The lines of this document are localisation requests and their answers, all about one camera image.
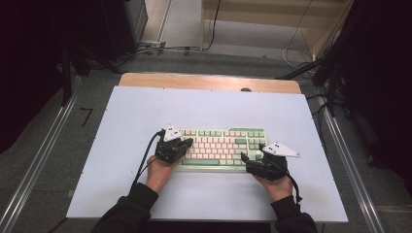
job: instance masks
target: black sleeve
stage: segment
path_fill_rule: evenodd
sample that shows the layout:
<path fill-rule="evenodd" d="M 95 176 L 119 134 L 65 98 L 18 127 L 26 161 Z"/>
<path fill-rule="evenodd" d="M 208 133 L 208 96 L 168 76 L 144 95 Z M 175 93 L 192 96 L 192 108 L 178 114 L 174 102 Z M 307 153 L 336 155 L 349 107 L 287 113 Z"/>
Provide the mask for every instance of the black sleeve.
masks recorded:
<path fill-rule="evenodd" d="M 293 196 L 285 197 L 270 204 L 278 221 L 275 224 L 279 233 L 312 233 L 318 232 L 315 221 L 306 213 L 302 213 L 294 204 Z"/>
<path fill-rule="evenodd" d="M 150 209 L 158 194 L 142 183 L 133 185 L 127 196 L 122 196 L 91 230 L 92 233 L 139 232 L 151 218 Z"/>

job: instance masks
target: white table surface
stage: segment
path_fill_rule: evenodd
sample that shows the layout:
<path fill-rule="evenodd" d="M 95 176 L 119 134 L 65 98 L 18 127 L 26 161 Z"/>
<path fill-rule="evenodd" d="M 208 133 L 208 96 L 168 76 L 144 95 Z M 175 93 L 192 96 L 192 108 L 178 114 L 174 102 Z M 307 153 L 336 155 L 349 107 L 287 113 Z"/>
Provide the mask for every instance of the white table surface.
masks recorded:
<path fill-rule="evenodd" d="M 318 222 L 348 221 L 304 95 L 131 86 L 113 90 L 67 217 L 102 217 L 127 195 L 149 140 L 169 123 L 265 128 L 269 144 L 279 141 L 301 154 L 288 158 L 301 211 Z M 152 219 L 271 221 L 269 203 L 250 174 L 175 172 L 151 213 Z"/>

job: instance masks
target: keyboard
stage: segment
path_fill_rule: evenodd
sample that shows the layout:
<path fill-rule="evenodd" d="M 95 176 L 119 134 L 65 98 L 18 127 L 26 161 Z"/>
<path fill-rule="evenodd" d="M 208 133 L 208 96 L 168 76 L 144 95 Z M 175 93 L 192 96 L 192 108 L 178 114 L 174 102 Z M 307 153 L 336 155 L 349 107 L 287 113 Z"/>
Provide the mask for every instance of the keyboard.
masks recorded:
<path fill-rule="evenodd" d="M 193 139 L 185 159 L 176 171 L 245 172 L 243 152 L 253 161 L 261 161 L 258 144 L 267 145 L 262 128 L 181 129 L 182 140 Z"/>

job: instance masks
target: table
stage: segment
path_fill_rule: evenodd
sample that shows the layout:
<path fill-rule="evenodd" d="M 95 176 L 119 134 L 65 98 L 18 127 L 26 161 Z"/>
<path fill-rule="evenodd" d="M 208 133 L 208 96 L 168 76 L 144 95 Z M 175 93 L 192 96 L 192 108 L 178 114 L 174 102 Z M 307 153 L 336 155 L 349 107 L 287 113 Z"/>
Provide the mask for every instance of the table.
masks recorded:
<path fill-rule="evenodd" d="M 238 91 L 242 87 L 253 92 Z M 256 110 L 245 113 L 242 108 L 233 108 L 236 102 Z M 273 106 L 264 109 L 267 104 Z M 147 143 L 167 123 L 188 128 L 248 123 L 265 128 L 269 141 L 279 140 L 302 154 L 298 159 L 288 159 L 303 197 L 302 211 L 320 222 L 348 220 L 306 99 L 296 82 L 177 74 L 122 76 L 67 217 L 101 217 L 127 194 Z M 144 182 L 146 176 L 144 173 L 140 181 Z M 269 203 L 264 188 L 250 174 L 175 172 L 152 208 L 152 219 L 271 221 L 275 215 Z"/>
<path fill-rule="evenodd" d="M 201 50 L 204 20 L 215 19 L 218 2 L 219 0 L 202 0 Z M 299 26 L 311 54 L 322 57 L 336 32 L 343 26 L 352 5 L 353 0 L 222 0 L 218 20 Z"/>

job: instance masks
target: keycap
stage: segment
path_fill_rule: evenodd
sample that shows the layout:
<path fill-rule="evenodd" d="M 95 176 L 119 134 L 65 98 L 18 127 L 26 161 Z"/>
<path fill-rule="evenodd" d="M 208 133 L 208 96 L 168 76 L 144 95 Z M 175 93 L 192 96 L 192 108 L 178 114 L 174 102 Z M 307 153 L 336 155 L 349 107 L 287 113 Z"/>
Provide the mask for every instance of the keycap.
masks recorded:
<path fill-rule="evenodd" d="M 215 159 L 184 159 L 182 165 L 192 166 L 219 166 L 219 160 Z"/>

